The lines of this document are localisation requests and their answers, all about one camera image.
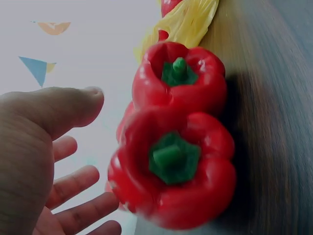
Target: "white wall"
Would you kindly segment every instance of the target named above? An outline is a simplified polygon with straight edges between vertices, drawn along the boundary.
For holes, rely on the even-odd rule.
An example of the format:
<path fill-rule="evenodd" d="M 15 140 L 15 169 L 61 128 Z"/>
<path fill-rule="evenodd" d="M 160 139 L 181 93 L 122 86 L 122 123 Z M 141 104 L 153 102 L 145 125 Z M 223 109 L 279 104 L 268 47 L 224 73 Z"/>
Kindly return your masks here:
<path fill-rule="evenodd" d="M 40 88 L 18 56 L 57 63 L 44 87 L 99 86 L 105 92 L 104 109 L 97 120 L 70 131 L 78 141 L 78 151 L 57 163 L 55 174 L 59 178 L 92 164 L 100 170 L 101 179 L 58 211 L 103 192 L 109 159 L 117 147 L 115 129 L 131 99 L 138 66 L 133 48 L 146 27 L 159 18 L 157 0 L 0 1 L 0 94 Z M 51 36 L 30 21 L 72 23 L 64 33 Z M 121 223 L 123 235 L 134 234 L 135 216 L 117 211 L 96 225 L 109 219 Z"/>

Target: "fingernail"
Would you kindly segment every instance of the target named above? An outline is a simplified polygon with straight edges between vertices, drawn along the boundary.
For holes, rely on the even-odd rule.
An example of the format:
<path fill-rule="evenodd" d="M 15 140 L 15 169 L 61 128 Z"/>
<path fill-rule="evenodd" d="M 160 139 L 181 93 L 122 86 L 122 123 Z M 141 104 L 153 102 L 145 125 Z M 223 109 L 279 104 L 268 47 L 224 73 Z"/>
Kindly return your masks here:
<path fill-rule="evenodd" d="M 103 93 L 103 91 L 99 87 L 86 87 L 83 89 L 83 91 L 88 92 L 93 95 Z"/>

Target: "wooden board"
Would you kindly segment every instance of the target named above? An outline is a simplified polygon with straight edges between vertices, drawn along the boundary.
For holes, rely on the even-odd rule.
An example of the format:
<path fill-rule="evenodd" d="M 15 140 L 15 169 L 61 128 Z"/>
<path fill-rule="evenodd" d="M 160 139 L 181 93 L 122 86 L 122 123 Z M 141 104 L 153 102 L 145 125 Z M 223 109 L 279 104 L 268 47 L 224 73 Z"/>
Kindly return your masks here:
<path fill-rule="evenodd" d="M 135 234 L 313 234 L 313 1 L 220 0 L 201 45 L 226 67 L 236 195 L 197 230 L 139 220 Z"/>

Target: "plastic pepper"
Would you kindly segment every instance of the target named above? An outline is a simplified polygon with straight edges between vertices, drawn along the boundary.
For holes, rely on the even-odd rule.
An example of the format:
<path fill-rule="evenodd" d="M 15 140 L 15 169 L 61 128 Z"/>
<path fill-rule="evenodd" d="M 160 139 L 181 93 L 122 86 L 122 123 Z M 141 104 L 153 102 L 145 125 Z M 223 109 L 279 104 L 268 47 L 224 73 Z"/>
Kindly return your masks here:
<path fill-rule="evenodd" d="M 225 67 L 202 47 L 188 49 L 173 42 L 151 46 L 133 81 L 136 110 L 181 103 L 188 112 L 221 113 L 227 97 Z"/>
<path fill-rule="evenodd" d="M 233 154 L 233 138 L 214 117 L 150 107 L 127 120 L 108 181 L 128 211 L 159 227 L 191 229 L 230 204 Z"/>
<path fill-rule="evenodd" d="M 162 18 L 166 16 L 167 13 L 169 13 L 171 10 L 173 10 L 178 3 L 180 3 L 182 0 L 161 0 L 161 13 Z M 164 41 L 168 38 L 168 33 L 164 30 L 160 30 L 158 33 L 158 40 Z"/>

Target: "yellow plastic bag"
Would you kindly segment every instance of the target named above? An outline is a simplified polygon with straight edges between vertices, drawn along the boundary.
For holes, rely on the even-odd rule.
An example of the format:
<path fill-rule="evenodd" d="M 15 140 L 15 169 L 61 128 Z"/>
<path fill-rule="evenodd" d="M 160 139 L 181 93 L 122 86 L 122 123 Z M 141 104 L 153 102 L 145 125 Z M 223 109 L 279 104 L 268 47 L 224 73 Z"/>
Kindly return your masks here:
<path fill-rule="evenodd" d="M 140 63 L 146 50 L 158 42 L 158 31 L 169 36 L 166 41 L 196 47 L 208 31 L 218 7 L 219 0 L 183 0 L 162 18 L 145 36 L 141 47 L 134 49 Z"/>

